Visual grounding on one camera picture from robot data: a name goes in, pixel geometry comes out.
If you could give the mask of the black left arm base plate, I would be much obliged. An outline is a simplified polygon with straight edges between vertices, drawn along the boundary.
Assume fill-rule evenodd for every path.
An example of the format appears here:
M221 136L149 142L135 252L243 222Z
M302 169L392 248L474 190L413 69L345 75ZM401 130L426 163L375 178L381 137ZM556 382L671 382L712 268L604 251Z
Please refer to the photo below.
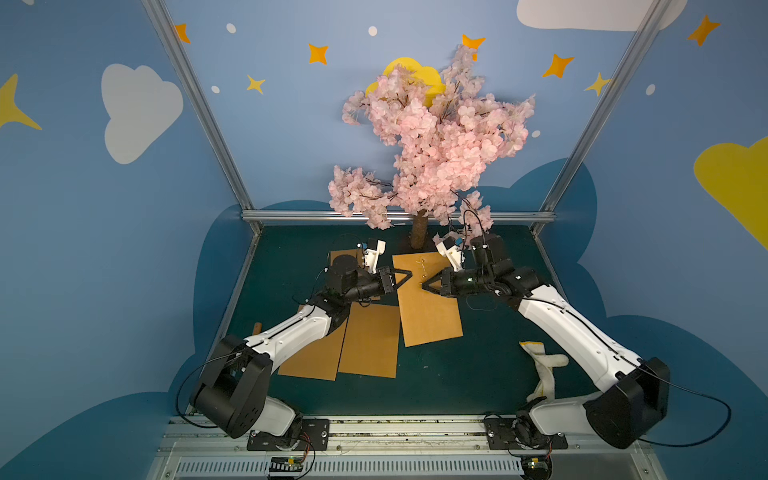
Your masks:
M301 418L295 420L282 436L252 431L247 439L248 451L326 451L330 437L327 418Z

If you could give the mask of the dark metal tree base plate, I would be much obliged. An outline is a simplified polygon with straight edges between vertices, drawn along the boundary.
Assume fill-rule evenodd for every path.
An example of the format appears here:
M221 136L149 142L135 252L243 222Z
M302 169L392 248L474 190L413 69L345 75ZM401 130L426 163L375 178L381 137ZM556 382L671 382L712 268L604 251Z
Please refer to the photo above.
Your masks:
M397 254L414 254L414 253L426 253L426 252L436 252L436 246L434 244L434 240L432 238L432 235L429 231L426 231L424 234L418 234L417 238L421 239L422 242L418 245L415 245L412 242L412 237L414 235L414 232L412 230L409 230L397 243Z

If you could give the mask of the brown kraft envelope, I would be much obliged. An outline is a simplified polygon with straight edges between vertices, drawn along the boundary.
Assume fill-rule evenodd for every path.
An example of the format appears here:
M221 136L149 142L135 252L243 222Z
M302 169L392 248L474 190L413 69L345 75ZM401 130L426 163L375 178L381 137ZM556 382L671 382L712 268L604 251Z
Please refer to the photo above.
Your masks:
M396 306L353 304L338 371L394 379L400 323L400 311Z
M352 302L379 300L382 296L377 275L360 266L357 250L331 253L326 288L333 297Z
M345 339L344 321L330 335L312 342L286 360L278 370L282 376L335 381Z

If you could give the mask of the aluminium right corner post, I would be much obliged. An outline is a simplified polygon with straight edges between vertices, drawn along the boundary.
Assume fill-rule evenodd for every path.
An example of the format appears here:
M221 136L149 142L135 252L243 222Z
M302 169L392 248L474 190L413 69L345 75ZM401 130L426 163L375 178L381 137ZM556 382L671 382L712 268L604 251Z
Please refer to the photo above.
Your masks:
M645 16L613 73L613 79L607 86L607 91L600 95L598 103L574 149L541 204L539 209L541 219L533 221L531 224L531 232L535 239L540 237L548 223L555 221L557 206L586 160L588 153L658 33L662 30L663 19L672 5L672 0L655 0L650 3Z

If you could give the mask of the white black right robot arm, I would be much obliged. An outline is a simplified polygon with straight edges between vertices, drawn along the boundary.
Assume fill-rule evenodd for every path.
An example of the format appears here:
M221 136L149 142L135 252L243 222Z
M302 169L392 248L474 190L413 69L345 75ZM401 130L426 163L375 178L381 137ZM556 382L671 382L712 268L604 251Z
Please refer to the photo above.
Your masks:
M668 411L670 371L657 358L644 361L572 307L530 267L517 267L495 234L467 244L455 234L437 236L437 251L449 265L422 283L448 298L490 294L513 307L552 338L596 387L590 395L555 398L550 387L535 394L516 415L522 444L537 448L559 434L596 435L626 449L663 420Z

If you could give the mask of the brown kraft file bag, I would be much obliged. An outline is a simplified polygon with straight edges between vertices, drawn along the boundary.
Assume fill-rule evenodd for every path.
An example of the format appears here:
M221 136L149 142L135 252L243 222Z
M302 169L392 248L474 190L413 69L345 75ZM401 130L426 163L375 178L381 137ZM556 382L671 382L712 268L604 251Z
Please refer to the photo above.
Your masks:
M457 300L421 288L425 280L449 267L449 262L437 252L394 255L392 260L395 268L413 273L413 277L397 291L405 346L462 337Z

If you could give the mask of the aluminium front rail frame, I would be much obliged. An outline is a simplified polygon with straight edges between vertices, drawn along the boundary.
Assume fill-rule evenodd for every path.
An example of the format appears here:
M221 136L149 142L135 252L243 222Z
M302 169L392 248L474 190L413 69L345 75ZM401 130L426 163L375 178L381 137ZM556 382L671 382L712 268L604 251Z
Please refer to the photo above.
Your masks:
M653 449L608 446L594 435L564 435L566 450L491 450L480 415L327 416L326 451L248 451L231 439L173 419L150 479L522 479L521 459L546 457L550 479L663 479ZM267 475L271 457L299 457L297 477Z

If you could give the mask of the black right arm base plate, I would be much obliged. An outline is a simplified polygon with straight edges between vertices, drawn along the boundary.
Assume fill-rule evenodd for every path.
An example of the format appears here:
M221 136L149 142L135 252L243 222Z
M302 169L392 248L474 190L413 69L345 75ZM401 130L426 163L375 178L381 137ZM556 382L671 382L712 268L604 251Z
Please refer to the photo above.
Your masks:
M563 434L542 434L527 418L490 414L482 419L482 424L491 450L549 451L569 447Z

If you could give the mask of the aluminium left corner post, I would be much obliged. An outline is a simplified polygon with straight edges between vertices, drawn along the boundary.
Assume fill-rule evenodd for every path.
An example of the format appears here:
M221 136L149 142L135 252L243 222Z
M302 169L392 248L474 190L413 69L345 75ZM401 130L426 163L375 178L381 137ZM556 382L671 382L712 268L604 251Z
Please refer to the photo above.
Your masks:
M175 25L172 23L166 3L160 0L143 0L142 5L163 44L214 155L240 205L242 211L241 218L250 226L256 236L260 236L263 230L261 223L258 220L246 220L244 217L247 211L253 210L253 202L221 129L215 120L209 102L185 51L183 42L178 36Z

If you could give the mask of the right circuit board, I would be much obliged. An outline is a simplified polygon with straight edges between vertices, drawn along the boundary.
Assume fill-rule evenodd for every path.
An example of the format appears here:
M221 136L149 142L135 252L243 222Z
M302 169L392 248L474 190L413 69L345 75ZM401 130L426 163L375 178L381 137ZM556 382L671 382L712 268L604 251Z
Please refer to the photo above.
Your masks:
M552 475L552 463L546 457L524 457L521 467L523 480L549 480Z

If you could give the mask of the circuit board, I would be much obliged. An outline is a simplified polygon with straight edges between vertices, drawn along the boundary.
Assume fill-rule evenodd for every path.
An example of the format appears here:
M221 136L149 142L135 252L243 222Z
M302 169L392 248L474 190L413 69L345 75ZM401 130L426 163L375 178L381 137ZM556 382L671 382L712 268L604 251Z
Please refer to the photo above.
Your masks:
M524 457L521 467L523 480L549 480L552 475L552 463L546 457Z
M304 461L299 457L271 457L267 475L270 477L297 477L304 472Z

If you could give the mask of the white yellow cloth strip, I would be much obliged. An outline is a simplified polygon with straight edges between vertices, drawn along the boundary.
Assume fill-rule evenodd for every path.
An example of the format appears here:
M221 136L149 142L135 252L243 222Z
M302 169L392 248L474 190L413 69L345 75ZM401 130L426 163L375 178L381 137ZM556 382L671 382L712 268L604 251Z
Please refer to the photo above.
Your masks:
M564 354L547 354L541 342L520 342L519 346L531 357L534 362L539 381L533 392L526 398L528 402L538 398L555 398L554 369L565 367L569 364L569 358Z

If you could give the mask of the brown kraft envelope far left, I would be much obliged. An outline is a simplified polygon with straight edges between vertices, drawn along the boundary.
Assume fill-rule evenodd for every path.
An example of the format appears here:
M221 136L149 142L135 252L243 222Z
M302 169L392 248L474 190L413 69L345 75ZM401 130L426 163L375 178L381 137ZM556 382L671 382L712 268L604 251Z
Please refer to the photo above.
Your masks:
M352 302L379 300L382 296L377 275L360 266L357 250L331 253L326 288L333 297Z

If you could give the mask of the brown kraft envelope front left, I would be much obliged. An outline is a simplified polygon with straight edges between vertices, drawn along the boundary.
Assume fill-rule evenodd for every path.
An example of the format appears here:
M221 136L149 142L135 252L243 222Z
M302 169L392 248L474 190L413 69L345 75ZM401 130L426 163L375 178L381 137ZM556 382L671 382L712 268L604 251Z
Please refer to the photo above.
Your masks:
M345 339L344 321L330 335L312 342L286 360L278 370L282 376L335 381Z

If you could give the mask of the left circuit board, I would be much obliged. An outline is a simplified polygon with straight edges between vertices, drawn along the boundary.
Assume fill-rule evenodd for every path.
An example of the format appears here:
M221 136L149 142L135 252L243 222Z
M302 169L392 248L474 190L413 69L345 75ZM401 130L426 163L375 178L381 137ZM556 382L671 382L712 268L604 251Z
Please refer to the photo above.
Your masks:
M304 461L299 457L271 457L267 475L270 477L297 477L304 472Z

